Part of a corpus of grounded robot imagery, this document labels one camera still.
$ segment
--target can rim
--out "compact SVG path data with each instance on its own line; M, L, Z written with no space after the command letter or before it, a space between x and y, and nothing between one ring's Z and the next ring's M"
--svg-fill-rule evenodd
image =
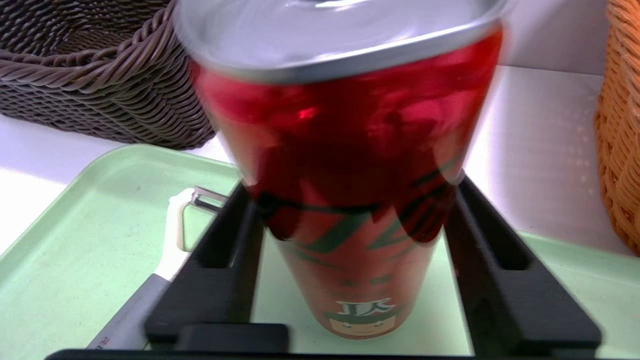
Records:
M292 61L286 65L275 67L231 65L224 61L216 61L215 57L189 47L187 40L194 36L184 25L188 22L182 18L185 16L185 13L181 11L183 9L182 3L178 3L174 11L173 25L178 39L192 59L207 69L251 83L302 85L404 65L472 44L485 37L500 24L500 15L507 0L493 0L493 2L494 4L488 7L482 16L468 24L366 49L347 51L323 57L321 60ZM429 42L429 46L424 46L424 42Z

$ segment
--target red can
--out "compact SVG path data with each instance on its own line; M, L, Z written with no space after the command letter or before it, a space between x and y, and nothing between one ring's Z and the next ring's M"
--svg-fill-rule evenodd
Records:
M194 86L329 331L372 338L411 313L498 61L503 5L179 5Z

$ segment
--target vegetable peeler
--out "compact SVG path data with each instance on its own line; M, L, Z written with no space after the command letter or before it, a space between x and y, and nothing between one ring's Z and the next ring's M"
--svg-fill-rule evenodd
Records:
M221 205L227 200L222 194L197 186L187 188L169 199L162 257L156 270L89 343L87 349L142 350L147 346L144 321L191 254L184 250L184 210L189 205L212 213L218 213L221 209L204 201L204 197Z

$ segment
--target green tray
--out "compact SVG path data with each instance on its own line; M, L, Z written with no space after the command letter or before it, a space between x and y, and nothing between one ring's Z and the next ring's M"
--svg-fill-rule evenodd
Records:
M229 193L237 182L231 165L146 145L96 160L0 257L0 359L42 360L85 347L156 267L168 198L193 185ZM191 246L207 216L185 214ZM522 236L603 329L599 357L639 358L640 261ZM338 338L314 320L268 239L253 321L289 324L293 352L465 356L471 349L460 309L440 240L400 329L371 340Z
M95 160L0 256L0 359L84 348L155 270L169 198L202 186L230 193L227 163L148 145ZM184 213L193 247L211 215Z

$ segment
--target wicker basket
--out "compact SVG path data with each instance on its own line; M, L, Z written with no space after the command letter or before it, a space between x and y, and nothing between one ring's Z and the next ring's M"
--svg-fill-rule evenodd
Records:
M214 136L173 33L175 0L0 0L0 113L174 149Z
M640 2L610 0L605 81L595 117L602 198L640 255Z

